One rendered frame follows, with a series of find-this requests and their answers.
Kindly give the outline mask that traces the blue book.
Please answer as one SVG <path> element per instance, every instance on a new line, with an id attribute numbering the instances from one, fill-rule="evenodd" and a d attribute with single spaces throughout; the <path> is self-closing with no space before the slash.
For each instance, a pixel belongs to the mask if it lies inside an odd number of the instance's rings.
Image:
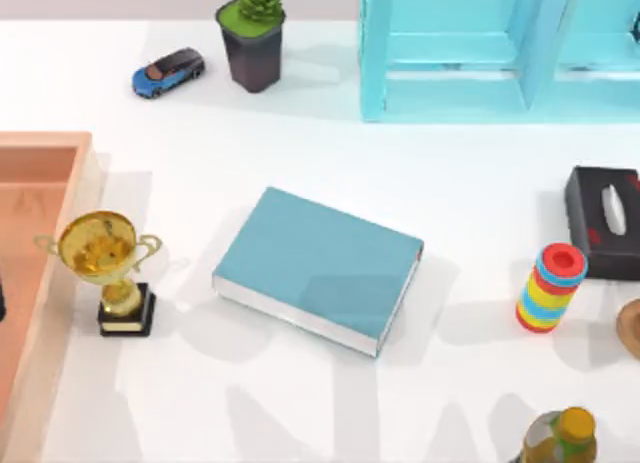
<path id="1" fill-rule="evenodd" d="M 213 272 L 216 292 L 378 356 L 422 240 L 267 188 Z"/>

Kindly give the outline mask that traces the dark pot with green plant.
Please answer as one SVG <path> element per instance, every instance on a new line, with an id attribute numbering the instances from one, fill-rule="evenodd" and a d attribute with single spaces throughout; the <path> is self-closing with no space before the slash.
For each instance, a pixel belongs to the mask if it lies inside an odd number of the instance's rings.
<path id="1" fill-rule="evenodd" d="M 280 80 L 282 0 L 230 0 L 216 11 L 233 81 L 260 93 Z"/>

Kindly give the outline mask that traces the light blue rack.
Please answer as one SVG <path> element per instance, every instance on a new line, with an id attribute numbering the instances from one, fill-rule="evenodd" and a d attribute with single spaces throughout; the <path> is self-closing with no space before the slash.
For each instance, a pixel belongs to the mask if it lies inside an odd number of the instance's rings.
<path id="1" fill-rule="evenodd" d="M 640 0 L 360 0 L 369 122 L 640 123 Z"/>

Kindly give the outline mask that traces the blue and black toy car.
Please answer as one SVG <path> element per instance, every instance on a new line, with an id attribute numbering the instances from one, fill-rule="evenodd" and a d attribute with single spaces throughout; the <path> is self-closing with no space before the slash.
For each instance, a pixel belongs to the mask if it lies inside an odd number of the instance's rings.
<path id="1" fill-rule="evenodd" d="M 155 99 L 189 80 L 197 79 L 205 70 L 202 55 L 194 48 L 185 47 L 136 70 L 131 86 L 136 95 Z"/>

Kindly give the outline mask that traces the gold trophy with black base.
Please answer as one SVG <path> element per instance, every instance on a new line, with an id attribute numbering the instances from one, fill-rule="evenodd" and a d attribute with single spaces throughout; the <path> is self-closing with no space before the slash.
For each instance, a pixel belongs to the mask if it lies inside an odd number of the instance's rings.
<path id="1" fill-rule="evenodd" d="M 97 321 L 103 337 L 150 334 L 156 296 L 148 283 L 129 274 L 159 252 L 160 238 L 139 235 L 126 216 L 100 210 L 76 218 L 58 238 L 38 235 L 33 241 L 81 280 L 101 288 Z"/>

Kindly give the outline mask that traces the stack of coloured rings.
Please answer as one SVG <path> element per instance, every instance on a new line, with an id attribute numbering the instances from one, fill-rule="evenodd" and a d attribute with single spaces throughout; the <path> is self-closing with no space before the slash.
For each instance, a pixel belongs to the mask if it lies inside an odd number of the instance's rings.
<path id="1" fill-rule="evenodd" d="M 516 318 L 533 333 L 551 332 L 564 316 L 588 270 L 582 251 L 568 243 L 546 245 L 515 307 Z"/>

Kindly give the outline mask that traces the black tissue box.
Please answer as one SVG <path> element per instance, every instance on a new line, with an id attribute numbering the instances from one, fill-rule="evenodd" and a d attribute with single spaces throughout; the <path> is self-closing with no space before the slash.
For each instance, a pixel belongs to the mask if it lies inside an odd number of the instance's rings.
<path id="1" fill-rule="evenodd" d="M 626 231 L 608 224 L 603 191 L 616 190 Z M 564 190 L 571 242 L 586 256 L 592 279 L 640 282 L 640 174 L 634 169 L 576 166 Z"/>

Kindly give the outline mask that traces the salmon shallow box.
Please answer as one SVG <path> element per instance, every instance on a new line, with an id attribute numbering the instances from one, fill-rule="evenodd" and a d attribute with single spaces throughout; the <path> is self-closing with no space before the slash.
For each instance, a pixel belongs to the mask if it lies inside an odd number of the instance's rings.
<path id="1" fill-rule="evenodd" d="M 77 279 L 36 247 L 99 203 L 88 132 L 0 132 L 0 463 L 40 463 Z"/>

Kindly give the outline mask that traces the yellow and green bottle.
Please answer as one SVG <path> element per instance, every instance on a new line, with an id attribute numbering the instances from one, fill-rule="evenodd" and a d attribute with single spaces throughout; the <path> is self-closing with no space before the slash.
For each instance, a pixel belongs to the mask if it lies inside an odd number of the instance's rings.
<path id="1" fill-rule="evenodd" d="M 537 417 L 524 435 L 519 454 L 508 463 L 595 463 L 596 423 L 582 407 Z"/>

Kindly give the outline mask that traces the round wooden coaster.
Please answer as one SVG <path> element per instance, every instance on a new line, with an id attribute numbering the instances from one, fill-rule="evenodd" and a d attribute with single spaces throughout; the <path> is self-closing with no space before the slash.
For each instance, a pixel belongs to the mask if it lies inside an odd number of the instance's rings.
<path id="1" fill-rule="evenodd" d="M 620 310 L 616 332 L 626 350 L 640 360 L 640 298 L 628 302 Z"/>

